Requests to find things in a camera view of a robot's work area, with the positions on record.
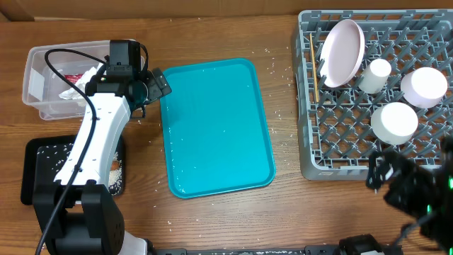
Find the red snack wrapper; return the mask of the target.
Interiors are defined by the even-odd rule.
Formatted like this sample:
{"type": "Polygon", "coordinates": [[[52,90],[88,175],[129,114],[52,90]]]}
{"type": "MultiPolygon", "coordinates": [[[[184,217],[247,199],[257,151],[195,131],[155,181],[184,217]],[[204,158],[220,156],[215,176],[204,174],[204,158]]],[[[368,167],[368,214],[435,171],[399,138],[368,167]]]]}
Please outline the red snack wrapper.
{"type": "Polygon", "coordinates": [[[71,83],[75,84],[78,80],[82,78],[82,76],[83,74],[66,74],[64,77],[71,83]]]}

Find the brown carrot stick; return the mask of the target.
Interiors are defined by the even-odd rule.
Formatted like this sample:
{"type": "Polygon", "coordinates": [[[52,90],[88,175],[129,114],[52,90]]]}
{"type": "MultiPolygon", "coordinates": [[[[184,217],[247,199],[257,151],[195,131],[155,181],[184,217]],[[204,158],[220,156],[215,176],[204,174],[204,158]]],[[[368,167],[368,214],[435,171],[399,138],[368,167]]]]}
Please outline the brown carrot stick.
{"type": "Polygon", "coordinates": [[[120,168],[120,163],[117,160],[114,160],[111,164],[110,170],[114,171],[120,168]]]}

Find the white bowl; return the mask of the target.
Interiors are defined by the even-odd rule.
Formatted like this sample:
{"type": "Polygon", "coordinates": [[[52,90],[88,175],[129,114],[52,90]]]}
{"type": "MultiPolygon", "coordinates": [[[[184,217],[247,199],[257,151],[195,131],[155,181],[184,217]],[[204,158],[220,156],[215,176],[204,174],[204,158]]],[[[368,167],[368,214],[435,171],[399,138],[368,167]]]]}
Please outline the white bowl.
{"type": "Polygon", "coordinates": [[[401,80],[403,97],[412,106],[432,108],[447,92],[447,79],[439,70],[421,67],[401,80]]]}

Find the small white cup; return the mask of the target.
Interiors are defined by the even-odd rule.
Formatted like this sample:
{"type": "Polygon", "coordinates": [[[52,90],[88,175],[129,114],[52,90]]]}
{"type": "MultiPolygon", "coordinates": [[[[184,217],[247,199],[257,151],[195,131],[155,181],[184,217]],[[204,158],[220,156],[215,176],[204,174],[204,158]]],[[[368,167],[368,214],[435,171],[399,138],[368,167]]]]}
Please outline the small white cup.
{"type": "Polygon", "coordinates": [[[363,71],[358,87],[367,94],[377,94],[384,88],[390,73],[391,65],[387,60],[375,59],[363,71]]]}

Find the large white plate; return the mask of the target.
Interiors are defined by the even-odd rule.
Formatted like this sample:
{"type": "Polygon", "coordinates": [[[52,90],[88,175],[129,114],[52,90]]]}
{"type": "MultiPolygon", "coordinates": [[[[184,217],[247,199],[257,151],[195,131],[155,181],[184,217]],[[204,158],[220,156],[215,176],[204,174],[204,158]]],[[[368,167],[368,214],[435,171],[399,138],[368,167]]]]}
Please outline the large white plate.
{"type": "Polygon", "coordinates": [[[348,83],[357,73],[365,52],[365,36],[351,19],[338,22],[327,35],[320,59],[324,61],[319,74],[324,84],[337,88],[348,83]]]}

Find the wooden chopstick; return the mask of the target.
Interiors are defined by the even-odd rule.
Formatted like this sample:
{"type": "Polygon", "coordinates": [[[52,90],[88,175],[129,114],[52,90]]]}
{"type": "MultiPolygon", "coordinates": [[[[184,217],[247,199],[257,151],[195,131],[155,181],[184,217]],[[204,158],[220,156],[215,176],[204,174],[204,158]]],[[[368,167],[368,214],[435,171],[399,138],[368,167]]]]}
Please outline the wooden chopstick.
{"type": "Polygon", "coordinates": [[[314,40],[312,33],[309,34],[310,50],[311,50],[311,64],[312,64],[312,75],[314,79],[314,100],[315,103],[319,102],[319,89],[318,89],[318,78],[316,74],[316,56],[314,49],[314,40]]]}

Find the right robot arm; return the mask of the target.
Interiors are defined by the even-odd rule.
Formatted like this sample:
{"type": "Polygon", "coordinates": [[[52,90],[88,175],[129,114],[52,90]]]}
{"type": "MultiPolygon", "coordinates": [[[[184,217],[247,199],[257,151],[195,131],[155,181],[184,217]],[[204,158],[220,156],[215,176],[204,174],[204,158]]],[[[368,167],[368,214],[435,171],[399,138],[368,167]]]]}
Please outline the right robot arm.
{"type": "Polygon", "coordinates": [[[397,152],[373,152],[369,156],[366,187],[378,191],[385,183],[384,200],[415,218],[404,225],[390,245],[382,245],[370,234],[339,241],[334,254],[402,254],[400,243],[414,229],[437,243],[438,249],[452,253],[452,137],[440,143],[442,165],[429,171],[397,152]]]}

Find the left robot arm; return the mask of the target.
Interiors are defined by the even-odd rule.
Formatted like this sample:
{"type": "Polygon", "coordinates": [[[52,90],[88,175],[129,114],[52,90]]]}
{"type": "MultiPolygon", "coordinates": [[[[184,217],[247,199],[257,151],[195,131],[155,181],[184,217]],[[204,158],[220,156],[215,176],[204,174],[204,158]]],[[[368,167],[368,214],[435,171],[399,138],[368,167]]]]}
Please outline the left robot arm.
{"type": "Polygon", "coordinates": [[[86,110],[72,150],[52,183],[38,185],[33,207],[42,231],[36,254],[155,254],[135,237],[108,190],[110,168],[132,113],[171,93],[163,72],[148,69],[146,47],[110,41],[110,53],[80,89],[86,110]]]}

